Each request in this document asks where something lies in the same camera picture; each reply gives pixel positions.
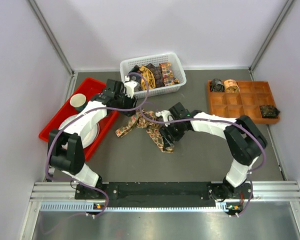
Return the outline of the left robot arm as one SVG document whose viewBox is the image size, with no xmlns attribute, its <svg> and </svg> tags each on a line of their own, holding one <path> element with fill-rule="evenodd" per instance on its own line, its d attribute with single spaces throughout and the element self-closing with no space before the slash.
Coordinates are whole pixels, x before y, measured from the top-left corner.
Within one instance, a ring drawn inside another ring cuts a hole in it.
<svg viewBox="0 0 300 240">
<path fill-rule="evenodd" d="M 82 140 L 107 117 L 112 110 L 120 110 L 126 116 L 136 112 L 136 81 L 108 79 L 102 92 L 95 94 L 85 108 L 61 130 L 49 133 L 47 165 L 83 183 L 92 198 L 99 198 L 104 191 L 102 177 L 86 164 Z"/>
</svg>

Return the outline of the floral patterned tie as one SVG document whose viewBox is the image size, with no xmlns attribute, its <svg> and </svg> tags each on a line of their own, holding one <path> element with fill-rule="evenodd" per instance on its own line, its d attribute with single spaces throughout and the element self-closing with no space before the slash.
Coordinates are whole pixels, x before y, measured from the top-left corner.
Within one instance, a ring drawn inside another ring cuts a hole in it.
<svg viewBox="0 0 300 240">
<path fill-rule="evenodd" d="M 173 153 L 173 146 L 165 146 L 163 136 L 160 133 L 161 125 L 159 123 L 154 123 L 153 121 L 147 120 L 144 116 L 150 120 L 157 121 L 158 118 L 154 111 L 142 111 L 137 110 L 134 115 L 130 116 L 128 123 L 125 126 L 118 128 L 115 131 L 117 137 L 122 138 L 133 130 L 133 128 L 144 129 L 152 141 L 163 153 Z"/>
</svg>

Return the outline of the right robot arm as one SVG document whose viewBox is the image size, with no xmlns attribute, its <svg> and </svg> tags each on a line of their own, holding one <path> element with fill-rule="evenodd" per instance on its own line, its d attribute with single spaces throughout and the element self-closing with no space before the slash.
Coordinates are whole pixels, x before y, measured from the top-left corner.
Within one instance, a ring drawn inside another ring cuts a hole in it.
<svg viewBox="0 0 300 240">
<path fill-rule="evenodd" d="M 221 198 L 235 198 L 242 191 L 248 172 L 268 143 L 254 122 L 247 115 L 226 118 L 210 115 L 200 110 L 192 112 L 179 102 L 168 110 L 156 112 L 164 124 L 159 132 L 165 149 L 173 147 L 187 131 L 202 132 L 226 140 L 233 161 L 222 181 Z"/>
</svg>

